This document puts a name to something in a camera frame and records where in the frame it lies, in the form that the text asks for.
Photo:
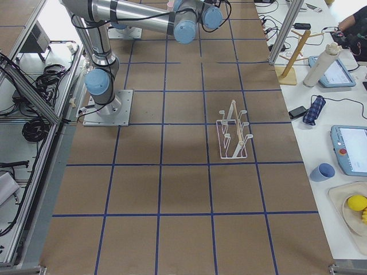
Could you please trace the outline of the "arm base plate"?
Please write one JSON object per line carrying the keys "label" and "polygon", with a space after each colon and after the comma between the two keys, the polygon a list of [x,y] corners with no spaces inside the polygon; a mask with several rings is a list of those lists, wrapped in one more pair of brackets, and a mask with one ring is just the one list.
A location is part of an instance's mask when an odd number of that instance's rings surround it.
{"label": "arm base plate", "polygon": [[101,107],[92,107],[83,117],[83,126],[85,127],[114,127],[128,126],[133,90],[118,90],[115,92],[114,100]]}

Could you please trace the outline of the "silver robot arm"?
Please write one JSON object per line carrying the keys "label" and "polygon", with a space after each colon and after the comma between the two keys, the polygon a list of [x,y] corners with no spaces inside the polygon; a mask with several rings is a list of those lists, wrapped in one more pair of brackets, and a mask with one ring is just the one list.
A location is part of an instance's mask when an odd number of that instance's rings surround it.
{"label": "silver robot arm", "polygon": [[181,44],[191,43],[198,26],[216,30],[223,15],[218,1],[174,1],[171,11],[129,1],[63,1],[74,27],[85,32],[82,40],[91,48],[94,69],[85,86],[100,115],[118,113],[122,101],[114,91],[119,61],[108,38],[107,24],[115,28],[135,27],[173,36]]}

